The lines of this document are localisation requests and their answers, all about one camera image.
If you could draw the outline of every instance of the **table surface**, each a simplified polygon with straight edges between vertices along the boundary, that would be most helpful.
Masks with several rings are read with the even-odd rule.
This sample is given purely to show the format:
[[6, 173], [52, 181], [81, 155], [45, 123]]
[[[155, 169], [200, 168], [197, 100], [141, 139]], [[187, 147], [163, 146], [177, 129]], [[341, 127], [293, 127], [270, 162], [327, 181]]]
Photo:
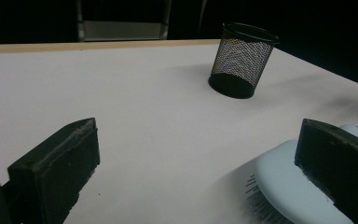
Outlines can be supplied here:
[[96, 118], [102, 163], [65, 223], [245, 223], [243, 167], [302, 119], [358, 126], [358, 84], [275, 49], [254, 97], [229, 98], [207, 82], [217, 44], [0, 46], [0, 183], [65, 124]]

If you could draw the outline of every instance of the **hairbrush bristles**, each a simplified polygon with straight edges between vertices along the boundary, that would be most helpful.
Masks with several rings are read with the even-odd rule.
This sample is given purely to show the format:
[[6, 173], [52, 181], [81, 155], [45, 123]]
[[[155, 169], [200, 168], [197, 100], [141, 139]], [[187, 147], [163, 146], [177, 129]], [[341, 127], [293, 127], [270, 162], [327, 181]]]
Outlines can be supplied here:
[[251, 175], [247, 180], [246, 194], [249, 196], [246, 198], [250, 204], [250, 208], [253, 211], [253, 216], [259, 223], [276, 223], [276, 224], [292, 224], [289, 219], [284, 217], [275, 207], [267, 200], [264, 194], [261, 192], [255, 180], [255, 175]]

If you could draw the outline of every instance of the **hairbrush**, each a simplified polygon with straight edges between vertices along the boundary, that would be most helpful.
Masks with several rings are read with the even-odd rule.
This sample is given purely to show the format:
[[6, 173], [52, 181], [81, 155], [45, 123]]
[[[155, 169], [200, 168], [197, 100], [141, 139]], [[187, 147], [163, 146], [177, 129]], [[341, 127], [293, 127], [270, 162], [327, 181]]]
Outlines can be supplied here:
[[[340, 130], [358, 139], [358, 127], [340, 126]], [[316, 142], [328, 147], [334, 138], [321, 138], [317, 134], [308, 138], [308, 147]], [[286, 141], [257, 158], [255, 174], [247, 184], [247, 193], [256, 218], [261, 223], [346, 224], [352, 221], [334, 205], [295, 165], [298, 140]]]

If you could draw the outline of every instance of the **black mesh cup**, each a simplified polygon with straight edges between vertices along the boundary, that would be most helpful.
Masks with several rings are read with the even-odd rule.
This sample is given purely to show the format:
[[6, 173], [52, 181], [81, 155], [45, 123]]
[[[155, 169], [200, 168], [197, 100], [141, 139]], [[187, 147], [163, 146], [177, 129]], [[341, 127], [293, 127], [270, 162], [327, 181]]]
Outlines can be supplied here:
[[229, 97], [250, 98], [279, 37], [241, 23], [225, 23], [223, 28], [209, 85]]

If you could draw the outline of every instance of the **table edge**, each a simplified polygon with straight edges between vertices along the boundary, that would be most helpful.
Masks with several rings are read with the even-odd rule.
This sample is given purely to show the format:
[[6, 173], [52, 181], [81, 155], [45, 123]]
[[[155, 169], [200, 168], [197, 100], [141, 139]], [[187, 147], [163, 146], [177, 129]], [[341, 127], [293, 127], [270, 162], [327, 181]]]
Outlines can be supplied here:
[[153, 48], [191, 45], [219, 44], [219, 39], [193, 40], [148, 40], [148, 41], [118, 41], [118, 42], [82, 42], [82, 43], [48, 43], [48, 44], [4, 44], [0, 45], [0, 53], [62, 51], [84, 49], [124, 49], [124, 48]]

